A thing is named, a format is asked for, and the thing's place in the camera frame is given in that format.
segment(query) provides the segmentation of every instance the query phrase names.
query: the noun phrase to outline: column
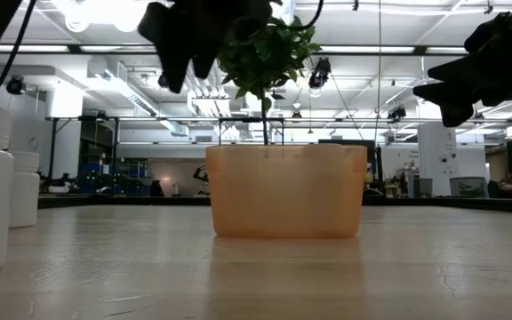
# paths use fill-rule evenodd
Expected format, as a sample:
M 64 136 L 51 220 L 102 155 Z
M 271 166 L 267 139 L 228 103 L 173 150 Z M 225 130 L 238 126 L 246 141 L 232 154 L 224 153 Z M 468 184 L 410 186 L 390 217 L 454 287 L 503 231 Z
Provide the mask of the column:
M 432 179 L 434 196 L 450 196 L 450 178 L 458 174 L 455 128 L 442 124 L 421 124 L 418 127 L 420 177 Z
M 73 117 L 82 115 L 83 106 L 83 92 L 68 84 L 57 88 L 55 91 L 48 92 L 46 98 L 47 115 L 52 117 Z M 80 130 L 81 123 L 79 121 L 59 121 L 57 124 L 56 142 L 54 148 L 54 166 L 52 170 L 52 177 L 54 179 L 62 177 L 63 173 L 68 173 L 73 176 L 78 175 L 78 159 L 80 151 Z M 49 143 L 48 156 L 44 158 L 45 164 L 43 173 L 47 174 L 49 171 L 50 161 L 50 133 L 49 130 Z

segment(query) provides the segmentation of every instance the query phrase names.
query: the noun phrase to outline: potted plant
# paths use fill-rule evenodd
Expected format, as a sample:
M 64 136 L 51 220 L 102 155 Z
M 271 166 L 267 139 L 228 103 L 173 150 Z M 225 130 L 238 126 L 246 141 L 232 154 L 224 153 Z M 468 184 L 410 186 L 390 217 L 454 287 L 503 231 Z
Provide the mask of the potted plant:
M 290 27 L 301 27 L 300 19 L 294 17 Z M 239 41 L 231 33 L 220 50 L 220 68 L 227 72 L 222 83 L 232 81 L 239 87 L 236 99 L 250 92 L 261 101 L 265 145 L 268 144 L 266 114 L 272 106 L 266 92 L 290 79 L 297 80 L 303 62 L 321 50 L 319 44 L 311 41 L 315 32 L 315 27 L 289 28 L 283 20 L 271 18 L 261 32 L 247 41 Z
M 300 26 L 295 18 L 293 26 Z M 292 29 L 272 19 L 248 41 L 229 38 L 219 55 L 237 98 L 261 101 L 264 146 L 218 146 L 206 151 L 212 220 L 219 236 L 342 238 L 358 231 L 366 148 L 339 145 L 268 146 L 266 92 L 295 81 L 305 59 L 321 48 L 315 29 Z

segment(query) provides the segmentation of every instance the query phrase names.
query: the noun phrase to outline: orange plant pot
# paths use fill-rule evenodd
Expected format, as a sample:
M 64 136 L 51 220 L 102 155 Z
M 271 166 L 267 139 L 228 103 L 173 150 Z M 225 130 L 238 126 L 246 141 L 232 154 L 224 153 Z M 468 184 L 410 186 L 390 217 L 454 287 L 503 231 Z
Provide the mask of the orange plant pot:
M 349 238 L 360 225 L 366 147 L 206 150 L 218 236 Z

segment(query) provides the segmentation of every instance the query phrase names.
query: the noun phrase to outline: table surface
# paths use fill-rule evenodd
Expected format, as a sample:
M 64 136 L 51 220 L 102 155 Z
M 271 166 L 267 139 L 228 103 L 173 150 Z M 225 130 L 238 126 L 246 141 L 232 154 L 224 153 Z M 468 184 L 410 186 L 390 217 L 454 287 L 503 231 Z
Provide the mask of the table surface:
M 349 240 L 215 238 L 209 207 L 42 210 L 0 319 L 508 319 L 512 213 L 365 207 Z

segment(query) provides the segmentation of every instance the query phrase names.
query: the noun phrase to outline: plant stem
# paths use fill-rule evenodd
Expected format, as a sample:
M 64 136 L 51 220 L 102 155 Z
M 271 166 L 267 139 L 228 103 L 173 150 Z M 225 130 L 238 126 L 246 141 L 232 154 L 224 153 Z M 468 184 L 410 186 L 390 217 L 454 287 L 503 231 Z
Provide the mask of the plant stem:
M 266 123 L 266 107 L 265 107 L 265 104 L 264 104 L 264 99 L 266 99 L 266 93 L 262 93 L 262 97 L 263 99 L 260 100 L 260 105 L 261 105 L 261 108 L 262 108 L 262 124 L 263 124 L 263 128 L 264 128 L 264 146 L 267 146 L 268 145 L 268 125 Z

